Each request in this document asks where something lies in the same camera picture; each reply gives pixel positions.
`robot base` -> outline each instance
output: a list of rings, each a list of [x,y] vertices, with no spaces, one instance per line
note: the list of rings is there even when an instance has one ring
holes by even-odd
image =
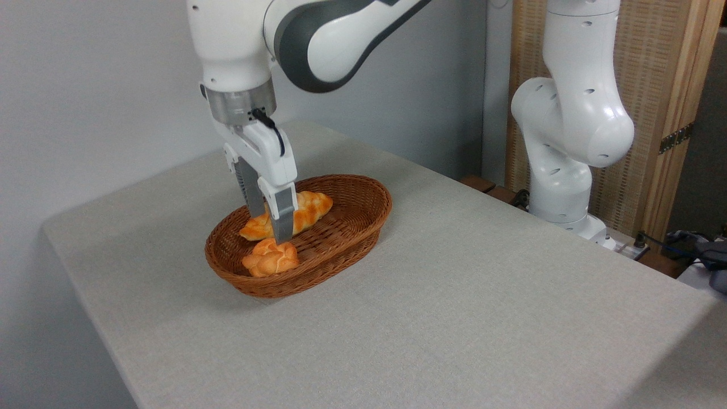
[[[554,223],[567,231],[572,231],[584,239],[588,239],[597,245],[602,245],[609,250],[616,249],[616,241],[608,235],[606,224],[599,218],[586,215],[579,221],[571,223]]]

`white wall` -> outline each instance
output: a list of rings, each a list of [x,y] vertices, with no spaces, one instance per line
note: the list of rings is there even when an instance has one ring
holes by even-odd
[[[479,171],[484,1],[433,0],[311,119],[450,176]],[[130,408],[39,236],[49,216],[219,149],[180,0],[0,0],[0,407]]]

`basket rim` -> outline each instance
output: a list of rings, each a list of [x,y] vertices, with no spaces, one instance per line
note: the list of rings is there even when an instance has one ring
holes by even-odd
[[[298,189],[299,183],[315,183],[316,181],[322,181],[322,180],[345,180],[345,179],[357,179],[359,181],[363,181],[365,183],[368,183],[371,187],[373,187],[373,191],[378,191],[381,195],[383,201],[385,202],[384,211],[380,212],[373,223],[371,223],[365,230],[363,230],[361,233],[359,233],[356,237],[351,239],[347,242],[347,246],[343,249],[340,248],[331,248],[327,251],[321,253],[318,257],[312,258],[310,260],[307,260],[303,263],[301,263],[299,266],[294,267],[293,269],[282,271],[281,273],[266,276],[266,277],[249,277],[239,274],[234,274],[231,271],[228,271],[226,268],[222,267],[219,262],[217,262],[217,258],[214,255],[213,247],[214,243],[216,241],[216,238],[219,237],[219,234],[215,234],[218,229],[220,229],[226,220],[238,213],[244,211],[246,208],[246,205],[239,207],[238,209],[235,209],[233,212],[231,212],[229,215],[224,217],[215,227],[212,229],[212,232],[207,237],[205,246],[204,246],[204,252],[205,252],[205,258],[207,259],[207,263],[212,267],[215,273],[217,275],[221,276],[223,279],[230,281],[234,280],[237,282],[254,282],[256,285],[266,285],[267,283],[274,283],[280,280],[280,274],[285,273],[287,279],[295,279],[299,275],[305,274],[306,271],[310,269],[314,269],[315,267],[326,263],[331,258],[341,254],[342,252],[346,251],[348,248],[354,247],[364,241],[365,239],[368,239],[372,234],[378,234],[379,230],[383,227],[384,223],[388,219],[389,214],[391,213],[391,210],[393,208],[393,203],[391,199],[391,193],[386,189],[386,186],[383,185],[383,183],[379,182],[376,179],[370,178],[365,175],[353,175],[353,174],[331,174],[331,175],[320,175],[320,176],[314,176],[312,178],[307,178],[303,180],[299,180],[296,182],[296,190]]]

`wicker basket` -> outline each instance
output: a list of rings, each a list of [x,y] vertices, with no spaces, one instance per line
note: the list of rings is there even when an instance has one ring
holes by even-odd
[[[250,219],[247,206],[223,219],[207,238],[204,253],[218,276],[247,295],[261,298],[300,293],[361,260],[376,244],[391,211],[391,195],[377,180],[359,175],[326,175],[301,180],[298,191],[329,195],[333,207],[312,228],[293,237],[300,265],[269,277],[252,277],[241,259],[257,242],[238,232]]]

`woven panel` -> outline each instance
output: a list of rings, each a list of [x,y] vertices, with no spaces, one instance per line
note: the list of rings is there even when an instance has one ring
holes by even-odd
[[[550,76],[542,61],[545,0],[516,1],[513,15],[511,92],[534,76]],[[624,0],[616,33],[616,82],[636,130],[628,155],[607,169],[593,169],[590,213],[609,228],[633,234],[640,228],[655,151],[663,133],[665,84],[672,82],[675,44],[684,32],[682,0]],[[529,166],[522,134],[510,117],[507,136],[507,187],[527,188]]]

